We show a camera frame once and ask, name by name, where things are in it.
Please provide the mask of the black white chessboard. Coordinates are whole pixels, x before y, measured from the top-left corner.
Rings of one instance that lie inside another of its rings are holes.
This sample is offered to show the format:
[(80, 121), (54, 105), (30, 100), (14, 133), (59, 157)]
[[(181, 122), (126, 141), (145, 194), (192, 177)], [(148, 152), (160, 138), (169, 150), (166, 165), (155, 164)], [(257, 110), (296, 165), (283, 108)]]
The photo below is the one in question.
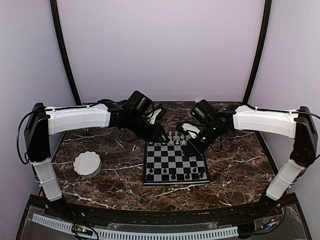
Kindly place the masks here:
[(168, 142), (146, 142), (144, 148), (143, 180), (144, 186), (164, 186), (173, 184), (206, 184), (209, 175), (206, 158), (203, 154), (185, 156), (183, 153), (190, 135), (179, 135), (179, 140)]

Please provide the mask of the black corner piece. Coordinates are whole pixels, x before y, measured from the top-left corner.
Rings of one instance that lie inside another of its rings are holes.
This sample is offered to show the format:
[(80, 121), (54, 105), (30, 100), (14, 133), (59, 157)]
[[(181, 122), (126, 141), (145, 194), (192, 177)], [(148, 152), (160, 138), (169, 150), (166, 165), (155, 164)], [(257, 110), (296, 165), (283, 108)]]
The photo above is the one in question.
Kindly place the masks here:
[(151, 181), (151, 180), (152, 180), (152, 177), (153, 177), (152, 174), (148, 174), (147, 177), (146, 177), (146, 179), (147, 179), (148, 181)]

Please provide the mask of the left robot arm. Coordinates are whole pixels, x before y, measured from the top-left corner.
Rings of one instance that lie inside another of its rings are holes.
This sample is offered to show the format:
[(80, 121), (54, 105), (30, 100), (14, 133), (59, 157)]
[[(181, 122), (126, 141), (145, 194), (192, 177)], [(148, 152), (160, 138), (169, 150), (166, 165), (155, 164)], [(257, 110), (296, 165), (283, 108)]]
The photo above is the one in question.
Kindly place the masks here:
[(158, 123), (166, 109), (145, 97), (135, 104), (129, 100), (116, 102), (101, 99), (96, 103), (46, 107), (39, 102), (21, 120), (16, 132), (16, 151), (23, 165), (30, 164), (35, 177), (52, 202), (51, 210), (60, 218), (71, 213), (53, 167), (56, 153), (51, 152), (50, 137), (61, 135), (65, 141), (68, 133), (90, 128), (118, 128), (130, 130), (145, 142), (166, 142), (164, 127)]

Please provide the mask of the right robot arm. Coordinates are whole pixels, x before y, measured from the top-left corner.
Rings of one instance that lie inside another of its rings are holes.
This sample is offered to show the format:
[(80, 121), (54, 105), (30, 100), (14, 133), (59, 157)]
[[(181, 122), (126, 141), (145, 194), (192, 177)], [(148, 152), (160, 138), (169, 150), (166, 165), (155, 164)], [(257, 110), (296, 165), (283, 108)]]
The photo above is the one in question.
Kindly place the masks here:
[(267, 109), (247, 104), (229, 104), (215, 109), (202, 100), (190, 114), (202, 129), (189, 140), (185, 153), (204, 153), (228, 130), (253, 131), (261, 134), (275, 161), (278, 173), (266, 188), (264, 199), (255, 205), (255, 213), (266, 217), (287, 189), (294, 185), (319, 157), (319, 136), (309, 108)]

